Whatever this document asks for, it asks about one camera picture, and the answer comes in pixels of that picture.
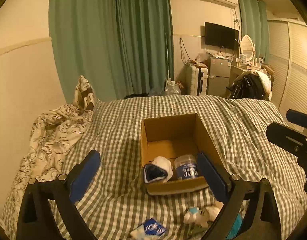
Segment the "blue tissue pack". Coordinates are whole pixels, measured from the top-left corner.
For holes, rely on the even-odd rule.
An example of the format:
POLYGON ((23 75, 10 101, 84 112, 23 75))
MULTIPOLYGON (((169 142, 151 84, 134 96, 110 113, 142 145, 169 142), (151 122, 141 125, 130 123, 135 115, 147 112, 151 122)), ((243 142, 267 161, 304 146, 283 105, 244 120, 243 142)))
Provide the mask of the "blue tissue pack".
POLYGON ((151 240, 158 239, 166 233, 166 228, 158 223, 154 218, 150 218, 143 222, 140 226, 130 232, 132 239, 151 240))

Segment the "brown cardboard box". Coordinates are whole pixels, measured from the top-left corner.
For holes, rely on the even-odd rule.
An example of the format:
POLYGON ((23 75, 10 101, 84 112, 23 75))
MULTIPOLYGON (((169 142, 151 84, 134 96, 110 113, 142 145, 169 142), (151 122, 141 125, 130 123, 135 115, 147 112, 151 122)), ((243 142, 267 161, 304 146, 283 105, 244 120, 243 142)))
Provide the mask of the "brown cardboard box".
MULTIPOLYGON (((141 122, 141 165, 151 163, 158 156, 174 164, 176 158, 192 154, 198 158, 204 153, 212 164, 223 166, 222 160, 204 123, 197 113, 144 119, 141 122)), ((194 179, 178 180, 173 170, 172 178, 145 184, 148 194, 168 196, 206 189, 209 185, 198 170, 194 179)))

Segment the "white blue plush toy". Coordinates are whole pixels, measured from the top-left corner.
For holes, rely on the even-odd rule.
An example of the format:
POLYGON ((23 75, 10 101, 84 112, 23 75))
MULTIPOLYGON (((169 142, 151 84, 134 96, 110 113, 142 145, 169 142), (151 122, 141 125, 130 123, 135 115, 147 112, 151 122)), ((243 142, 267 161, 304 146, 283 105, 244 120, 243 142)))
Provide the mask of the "white blue plush toy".
POLYGON ((222 202, 216 201, 214 205, 203 208, 190 207, 184 215, 185 224, 194 224, 202 228, 208 228, 209 223, 214 222, 223 207, 222 202))

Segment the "black jacket on chair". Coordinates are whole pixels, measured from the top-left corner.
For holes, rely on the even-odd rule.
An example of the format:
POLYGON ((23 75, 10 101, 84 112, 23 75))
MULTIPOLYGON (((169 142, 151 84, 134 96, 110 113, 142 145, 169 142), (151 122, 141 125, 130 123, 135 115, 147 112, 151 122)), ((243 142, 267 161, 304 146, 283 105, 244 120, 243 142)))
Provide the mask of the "black jacket on chair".
POLYGON ((229 91, 229 99, 272 100, 271 78, 258 70, 242 73, 226 89, 229 91))

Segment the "white louvered wardrobe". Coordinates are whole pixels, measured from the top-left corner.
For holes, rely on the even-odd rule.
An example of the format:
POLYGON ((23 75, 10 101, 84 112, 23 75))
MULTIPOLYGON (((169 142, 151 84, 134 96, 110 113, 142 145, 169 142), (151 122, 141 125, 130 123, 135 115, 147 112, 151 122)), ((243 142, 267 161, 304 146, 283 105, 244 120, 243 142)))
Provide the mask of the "white louvered wardrobe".
POLYGON ((272 102, 286 120, 290 109, 307 114, 307 26, 269 20, 268 65, 274 70, 272 102))

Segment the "grey checked bed sheet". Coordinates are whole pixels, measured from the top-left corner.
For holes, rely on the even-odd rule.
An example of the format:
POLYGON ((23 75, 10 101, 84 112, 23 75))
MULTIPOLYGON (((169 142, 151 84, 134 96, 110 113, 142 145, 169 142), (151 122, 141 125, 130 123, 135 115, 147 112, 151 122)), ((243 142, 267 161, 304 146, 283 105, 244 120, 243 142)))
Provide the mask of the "grey checked bed sheet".
POLYGON ((229 173, 244 180, 269 180, 277 201, 281 236, 294 230, 305 209, 306 177, 292 154, 270 143, 267 126, 283 123, 273 103, 216 96, 153 96, 102 102, 77 100, 41 114, 34 122, 29 152, 21 161, 3 211, 5 232, 16 238, 23 194, 31 178, 55 179, 68 173, 91 150, 101 166, 77 209, 98 239, 130 239, 149 218, 166 227, 163 239, 191 239, 183 223, 190 206, 212 205, 209 188, 173 194, 179 181, 157 185, 165 196, 148 194, 143 166, 168 150, 198 154, 211 149, 229 173), (167 149, 149 149, 167 143, 167 149))

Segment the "white dressing table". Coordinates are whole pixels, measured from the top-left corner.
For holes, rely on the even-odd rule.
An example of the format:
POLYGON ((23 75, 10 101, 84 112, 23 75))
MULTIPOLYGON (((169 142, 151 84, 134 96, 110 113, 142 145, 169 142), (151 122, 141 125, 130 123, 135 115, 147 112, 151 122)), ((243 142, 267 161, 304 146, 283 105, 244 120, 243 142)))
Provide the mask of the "white dressing table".
POLYGON ((237 67, 237 66, 231 66, 231 69, 230 69, 230 76, 229 76, 229 83, 228 83, 228 86, 226 87, 226 89, 229 91, 229 92, 232 92, 233 89, 233 83, 235 81, 235 79, 237 77, 239 77, 240 75, 243 75, 245 73, 250 73, 250 74, 255 74, 257 75, 260 80, 266 84, 266 85, 271 85, 271 80, 270 78, 268 77, 268 75, 266 73, 263 73, 262 71, 260 70, 256 70, 255 68, 249 68, 249 69, 243 69, 241 67, 237 67))

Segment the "oval vanity mirror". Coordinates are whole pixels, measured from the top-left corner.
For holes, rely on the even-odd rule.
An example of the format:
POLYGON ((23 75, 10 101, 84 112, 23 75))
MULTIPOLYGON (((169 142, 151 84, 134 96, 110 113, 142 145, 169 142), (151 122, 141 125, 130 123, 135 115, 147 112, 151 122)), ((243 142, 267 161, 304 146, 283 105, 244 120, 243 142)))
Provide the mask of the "oval vanity mirror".
POLYGON ((255 44, 249 35, 244 35, 240 42, 240 55, 246 61, 252 61, 255 56, 255 44))

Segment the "blue label plastic jar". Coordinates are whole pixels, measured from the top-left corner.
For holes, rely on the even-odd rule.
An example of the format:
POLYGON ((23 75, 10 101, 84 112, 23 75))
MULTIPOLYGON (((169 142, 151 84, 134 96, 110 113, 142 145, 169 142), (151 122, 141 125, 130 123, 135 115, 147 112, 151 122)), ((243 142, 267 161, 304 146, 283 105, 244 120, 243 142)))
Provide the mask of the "blue label plastic jar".
POLYGON ((178 180, 194 179, 198 177, 196 158, 192 154, 182 155, 176 158, 174 167, 178 180))

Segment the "floral patterned duvet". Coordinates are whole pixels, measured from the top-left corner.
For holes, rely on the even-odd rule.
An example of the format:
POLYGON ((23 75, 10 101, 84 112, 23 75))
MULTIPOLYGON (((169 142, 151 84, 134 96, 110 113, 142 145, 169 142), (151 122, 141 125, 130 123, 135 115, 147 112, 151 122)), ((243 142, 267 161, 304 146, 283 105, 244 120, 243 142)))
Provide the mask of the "floral patterned duvet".
POLYGON ((81 139, 93 117, 94 103, 87 107, 63 105, 43 113, 35 120, 29 153, 21 161, 10 198, 20 206, 30 179, 51 181, 61 173, 69 151, 81 139))

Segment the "silver mini fridge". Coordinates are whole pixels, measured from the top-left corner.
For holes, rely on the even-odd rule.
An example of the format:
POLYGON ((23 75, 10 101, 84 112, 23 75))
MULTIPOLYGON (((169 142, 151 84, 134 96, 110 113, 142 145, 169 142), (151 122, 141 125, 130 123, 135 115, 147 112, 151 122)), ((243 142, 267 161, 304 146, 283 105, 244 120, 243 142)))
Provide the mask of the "silver mini fridge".
POLYGON ((227 59, 210 57, 208 59, 207 94, 224 97, 229 85, 231 63, 227 59))

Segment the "small green curtain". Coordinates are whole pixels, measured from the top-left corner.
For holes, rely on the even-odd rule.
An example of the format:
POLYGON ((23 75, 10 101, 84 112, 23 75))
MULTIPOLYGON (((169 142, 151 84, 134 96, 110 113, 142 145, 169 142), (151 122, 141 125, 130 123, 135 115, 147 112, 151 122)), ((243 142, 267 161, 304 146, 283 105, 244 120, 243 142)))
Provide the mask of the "small green curtain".
POLYGON ((269 56, 269 29, 266 3, 262 0, 238 0, 242 36, 248 35, 255 44, 255 57, 267 63, 269 56))

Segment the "white blue rolled sock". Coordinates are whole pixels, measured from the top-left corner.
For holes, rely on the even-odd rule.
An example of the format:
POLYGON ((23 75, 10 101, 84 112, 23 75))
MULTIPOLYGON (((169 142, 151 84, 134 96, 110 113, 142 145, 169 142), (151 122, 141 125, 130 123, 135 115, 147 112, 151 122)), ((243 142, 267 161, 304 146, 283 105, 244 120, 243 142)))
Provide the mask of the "white blue rolled sock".
POLYGON ((172 164, 169 159, 158 156, 143 168, 144 182, 150 184, 157 181, 168 182, 173 176, 172 164))

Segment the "patterned pillow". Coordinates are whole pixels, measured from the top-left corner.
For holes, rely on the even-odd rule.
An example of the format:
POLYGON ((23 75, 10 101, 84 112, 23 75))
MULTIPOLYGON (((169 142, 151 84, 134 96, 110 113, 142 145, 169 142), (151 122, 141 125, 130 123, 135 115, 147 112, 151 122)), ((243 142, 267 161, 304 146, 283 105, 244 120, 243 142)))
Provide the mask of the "patterned pillow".
POLYGON ((83 75, 79 76, 75 87, 73 105, 81 112, 86 110, 94 111, 94 90, 83 75))

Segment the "black wall television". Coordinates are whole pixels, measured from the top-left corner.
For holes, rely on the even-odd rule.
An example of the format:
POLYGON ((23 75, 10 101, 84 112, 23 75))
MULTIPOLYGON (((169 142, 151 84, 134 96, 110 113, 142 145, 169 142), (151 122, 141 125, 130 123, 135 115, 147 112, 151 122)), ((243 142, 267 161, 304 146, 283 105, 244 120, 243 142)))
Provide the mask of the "black wall television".
POLYGON ((239 31, 223 25, 205 22, 205 44, 224 49, 237 50, 239 31))

